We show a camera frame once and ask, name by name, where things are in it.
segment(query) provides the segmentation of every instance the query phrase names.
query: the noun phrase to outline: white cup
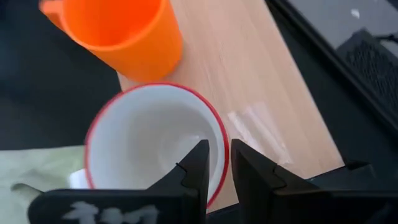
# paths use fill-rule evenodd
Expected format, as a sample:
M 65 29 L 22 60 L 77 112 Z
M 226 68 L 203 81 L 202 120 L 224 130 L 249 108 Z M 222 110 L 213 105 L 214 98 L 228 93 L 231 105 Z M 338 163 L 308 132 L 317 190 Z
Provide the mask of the white cup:
M 210 145 L 209 207 L 221 190 L 229 161 L 220 116 L 187 87 L 137 86 L 115 96 L 91 125 L 85 148 L 86 181 L 92 189 L 146 189 L 201 139 Z

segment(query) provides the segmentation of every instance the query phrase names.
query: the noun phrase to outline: red rim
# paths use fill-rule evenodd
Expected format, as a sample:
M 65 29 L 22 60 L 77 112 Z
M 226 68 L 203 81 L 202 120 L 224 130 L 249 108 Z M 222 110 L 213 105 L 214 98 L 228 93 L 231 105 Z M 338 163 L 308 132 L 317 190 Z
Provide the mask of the red rim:
M 146 86 L 154 86 L 154 85 L 169 85 L 169 86 L 174 86 L 177 88 L 181 88 L 184 90 L 189 91 L 190 93 L 194 94 L 196 97 L 198 97 L 200 100 L 202 100 L 202 102 L 204 102 L 204 104 L 206 104 L 206 106 L 210 109 L 210 111 L 213 113 L 214 117 L 217 120 L 218 125 L 220 126 L 221 129 L 221 133 L 223 135 L 223 141 L 224 141 L 224 167 L 223 167 L 223 173 L 221 175 L 221 179 L 220 182 L 213 194 L 213 196 L 211 196 L 210 200 L 207 203 L 207 208 L 210 207 L 210 205 L 214 202 L 214 200 L 217 198 L 217 195 L 219 194 L 224 181 L 225 181 L 225 177 L 226 177 L 226 173 L 228 171 L 228 164 L 229 164 L 229 144 L 228 144 L 228 136 L 224 127 L 224 124 L 221 120 L 221 117 L 218 115 L 217 111 L 214 109 L 214 107 L 209 103 L 209 101 L 207 101 L 203 96 L 201 96 L 198 92 L 196 92 L 195 90 L 192 90 L 191 88 L 179 85 L 179 84 L 174 84 L 174 83 L 150 83 L 150 84 L 143 84 L 143 85 L 138 85 L 135 87 L 132 87 L 126 91 L 122 91 L 120 93 L 118 93 L 116 96 L 114 96 L 111 100 L 109 100 L 105 106 L 102 107 L 102 109 L 99 111 L 99 113 L 96 115 L 94 121 L 92 122 L 92 124 L 90 125 L 90 128 L 88 130 L 88 134 L 86 137 L 86 143 L 85 143 L 85 155 L 84 155 L 84 168 L 85 168 L 85 174 L 86 174 L 86 179 L 88 182 L 88 186 L 91 189 L 94 189 L 94 182 L 93 179 L 91 177 L 91 172 L 90 172 L 90 168 L 89 168 L 89 162 L 88 162 L 88 154 L 90 153 L 90 142 L 91 142 L 91 134 L 92 134 L 92 130 L 95 129 L 98 121 L 102 118 L 102 116 L 104 115 L 105 111 L 109 108 L 110 105 L 113 104 L 114 101 L 116 101 L 117 99 L 119 99 L 120 97 L 124 96 L 127 93 L 130 93 L 134 90 L 137 90 L 139 88 L 142 87 L 146 87 Z

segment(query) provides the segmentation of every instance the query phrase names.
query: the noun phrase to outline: black surface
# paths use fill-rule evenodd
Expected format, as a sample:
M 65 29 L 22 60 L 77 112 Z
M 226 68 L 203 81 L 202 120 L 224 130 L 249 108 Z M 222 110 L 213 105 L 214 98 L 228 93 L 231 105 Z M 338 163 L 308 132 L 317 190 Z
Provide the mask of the black surface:
M 0 150 L 83 144 L 120 91 L 116 72 L 48 21 L 37 0 L 0 2 Z

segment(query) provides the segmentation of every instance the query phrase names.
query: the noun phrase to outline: black object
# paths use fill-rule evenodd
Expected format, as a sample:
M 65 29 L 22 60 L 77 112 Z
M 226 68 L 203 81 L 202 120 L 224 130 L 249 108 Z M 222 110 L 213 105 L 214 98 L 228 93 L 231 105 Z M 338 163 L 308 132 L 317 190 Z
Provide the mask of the black object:
M 28 216 L 31 224 L 205 223 L 208 179 L 209 144 L 202 140 L 147 190 L 53 190 L 31 203 Z
M 365 29 L 355 32 L 337 52 L 356 71 L 352 80 L 363 96 L 398 134 L 398 58 Z
M 244 223 L 398 222 L 397 184 L 374 180 L 372 190 L 321 189 L 238 139 L 232 141 L 231 156 Z

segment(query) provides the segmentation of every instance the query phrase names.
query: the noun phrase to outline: cup handle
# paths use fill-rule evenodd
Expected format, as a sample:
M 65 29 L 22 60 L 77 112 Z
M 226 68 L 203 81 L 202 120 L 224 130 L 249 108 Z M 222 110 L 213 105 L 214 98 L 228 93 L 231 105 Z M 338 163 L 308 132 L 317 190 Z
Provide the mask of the cup handle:
M 59 29 L 63 30 L 60 17 L 62 0 L 43 0 L 39 3 L 39 8 L 52 23 L 54 23 Z

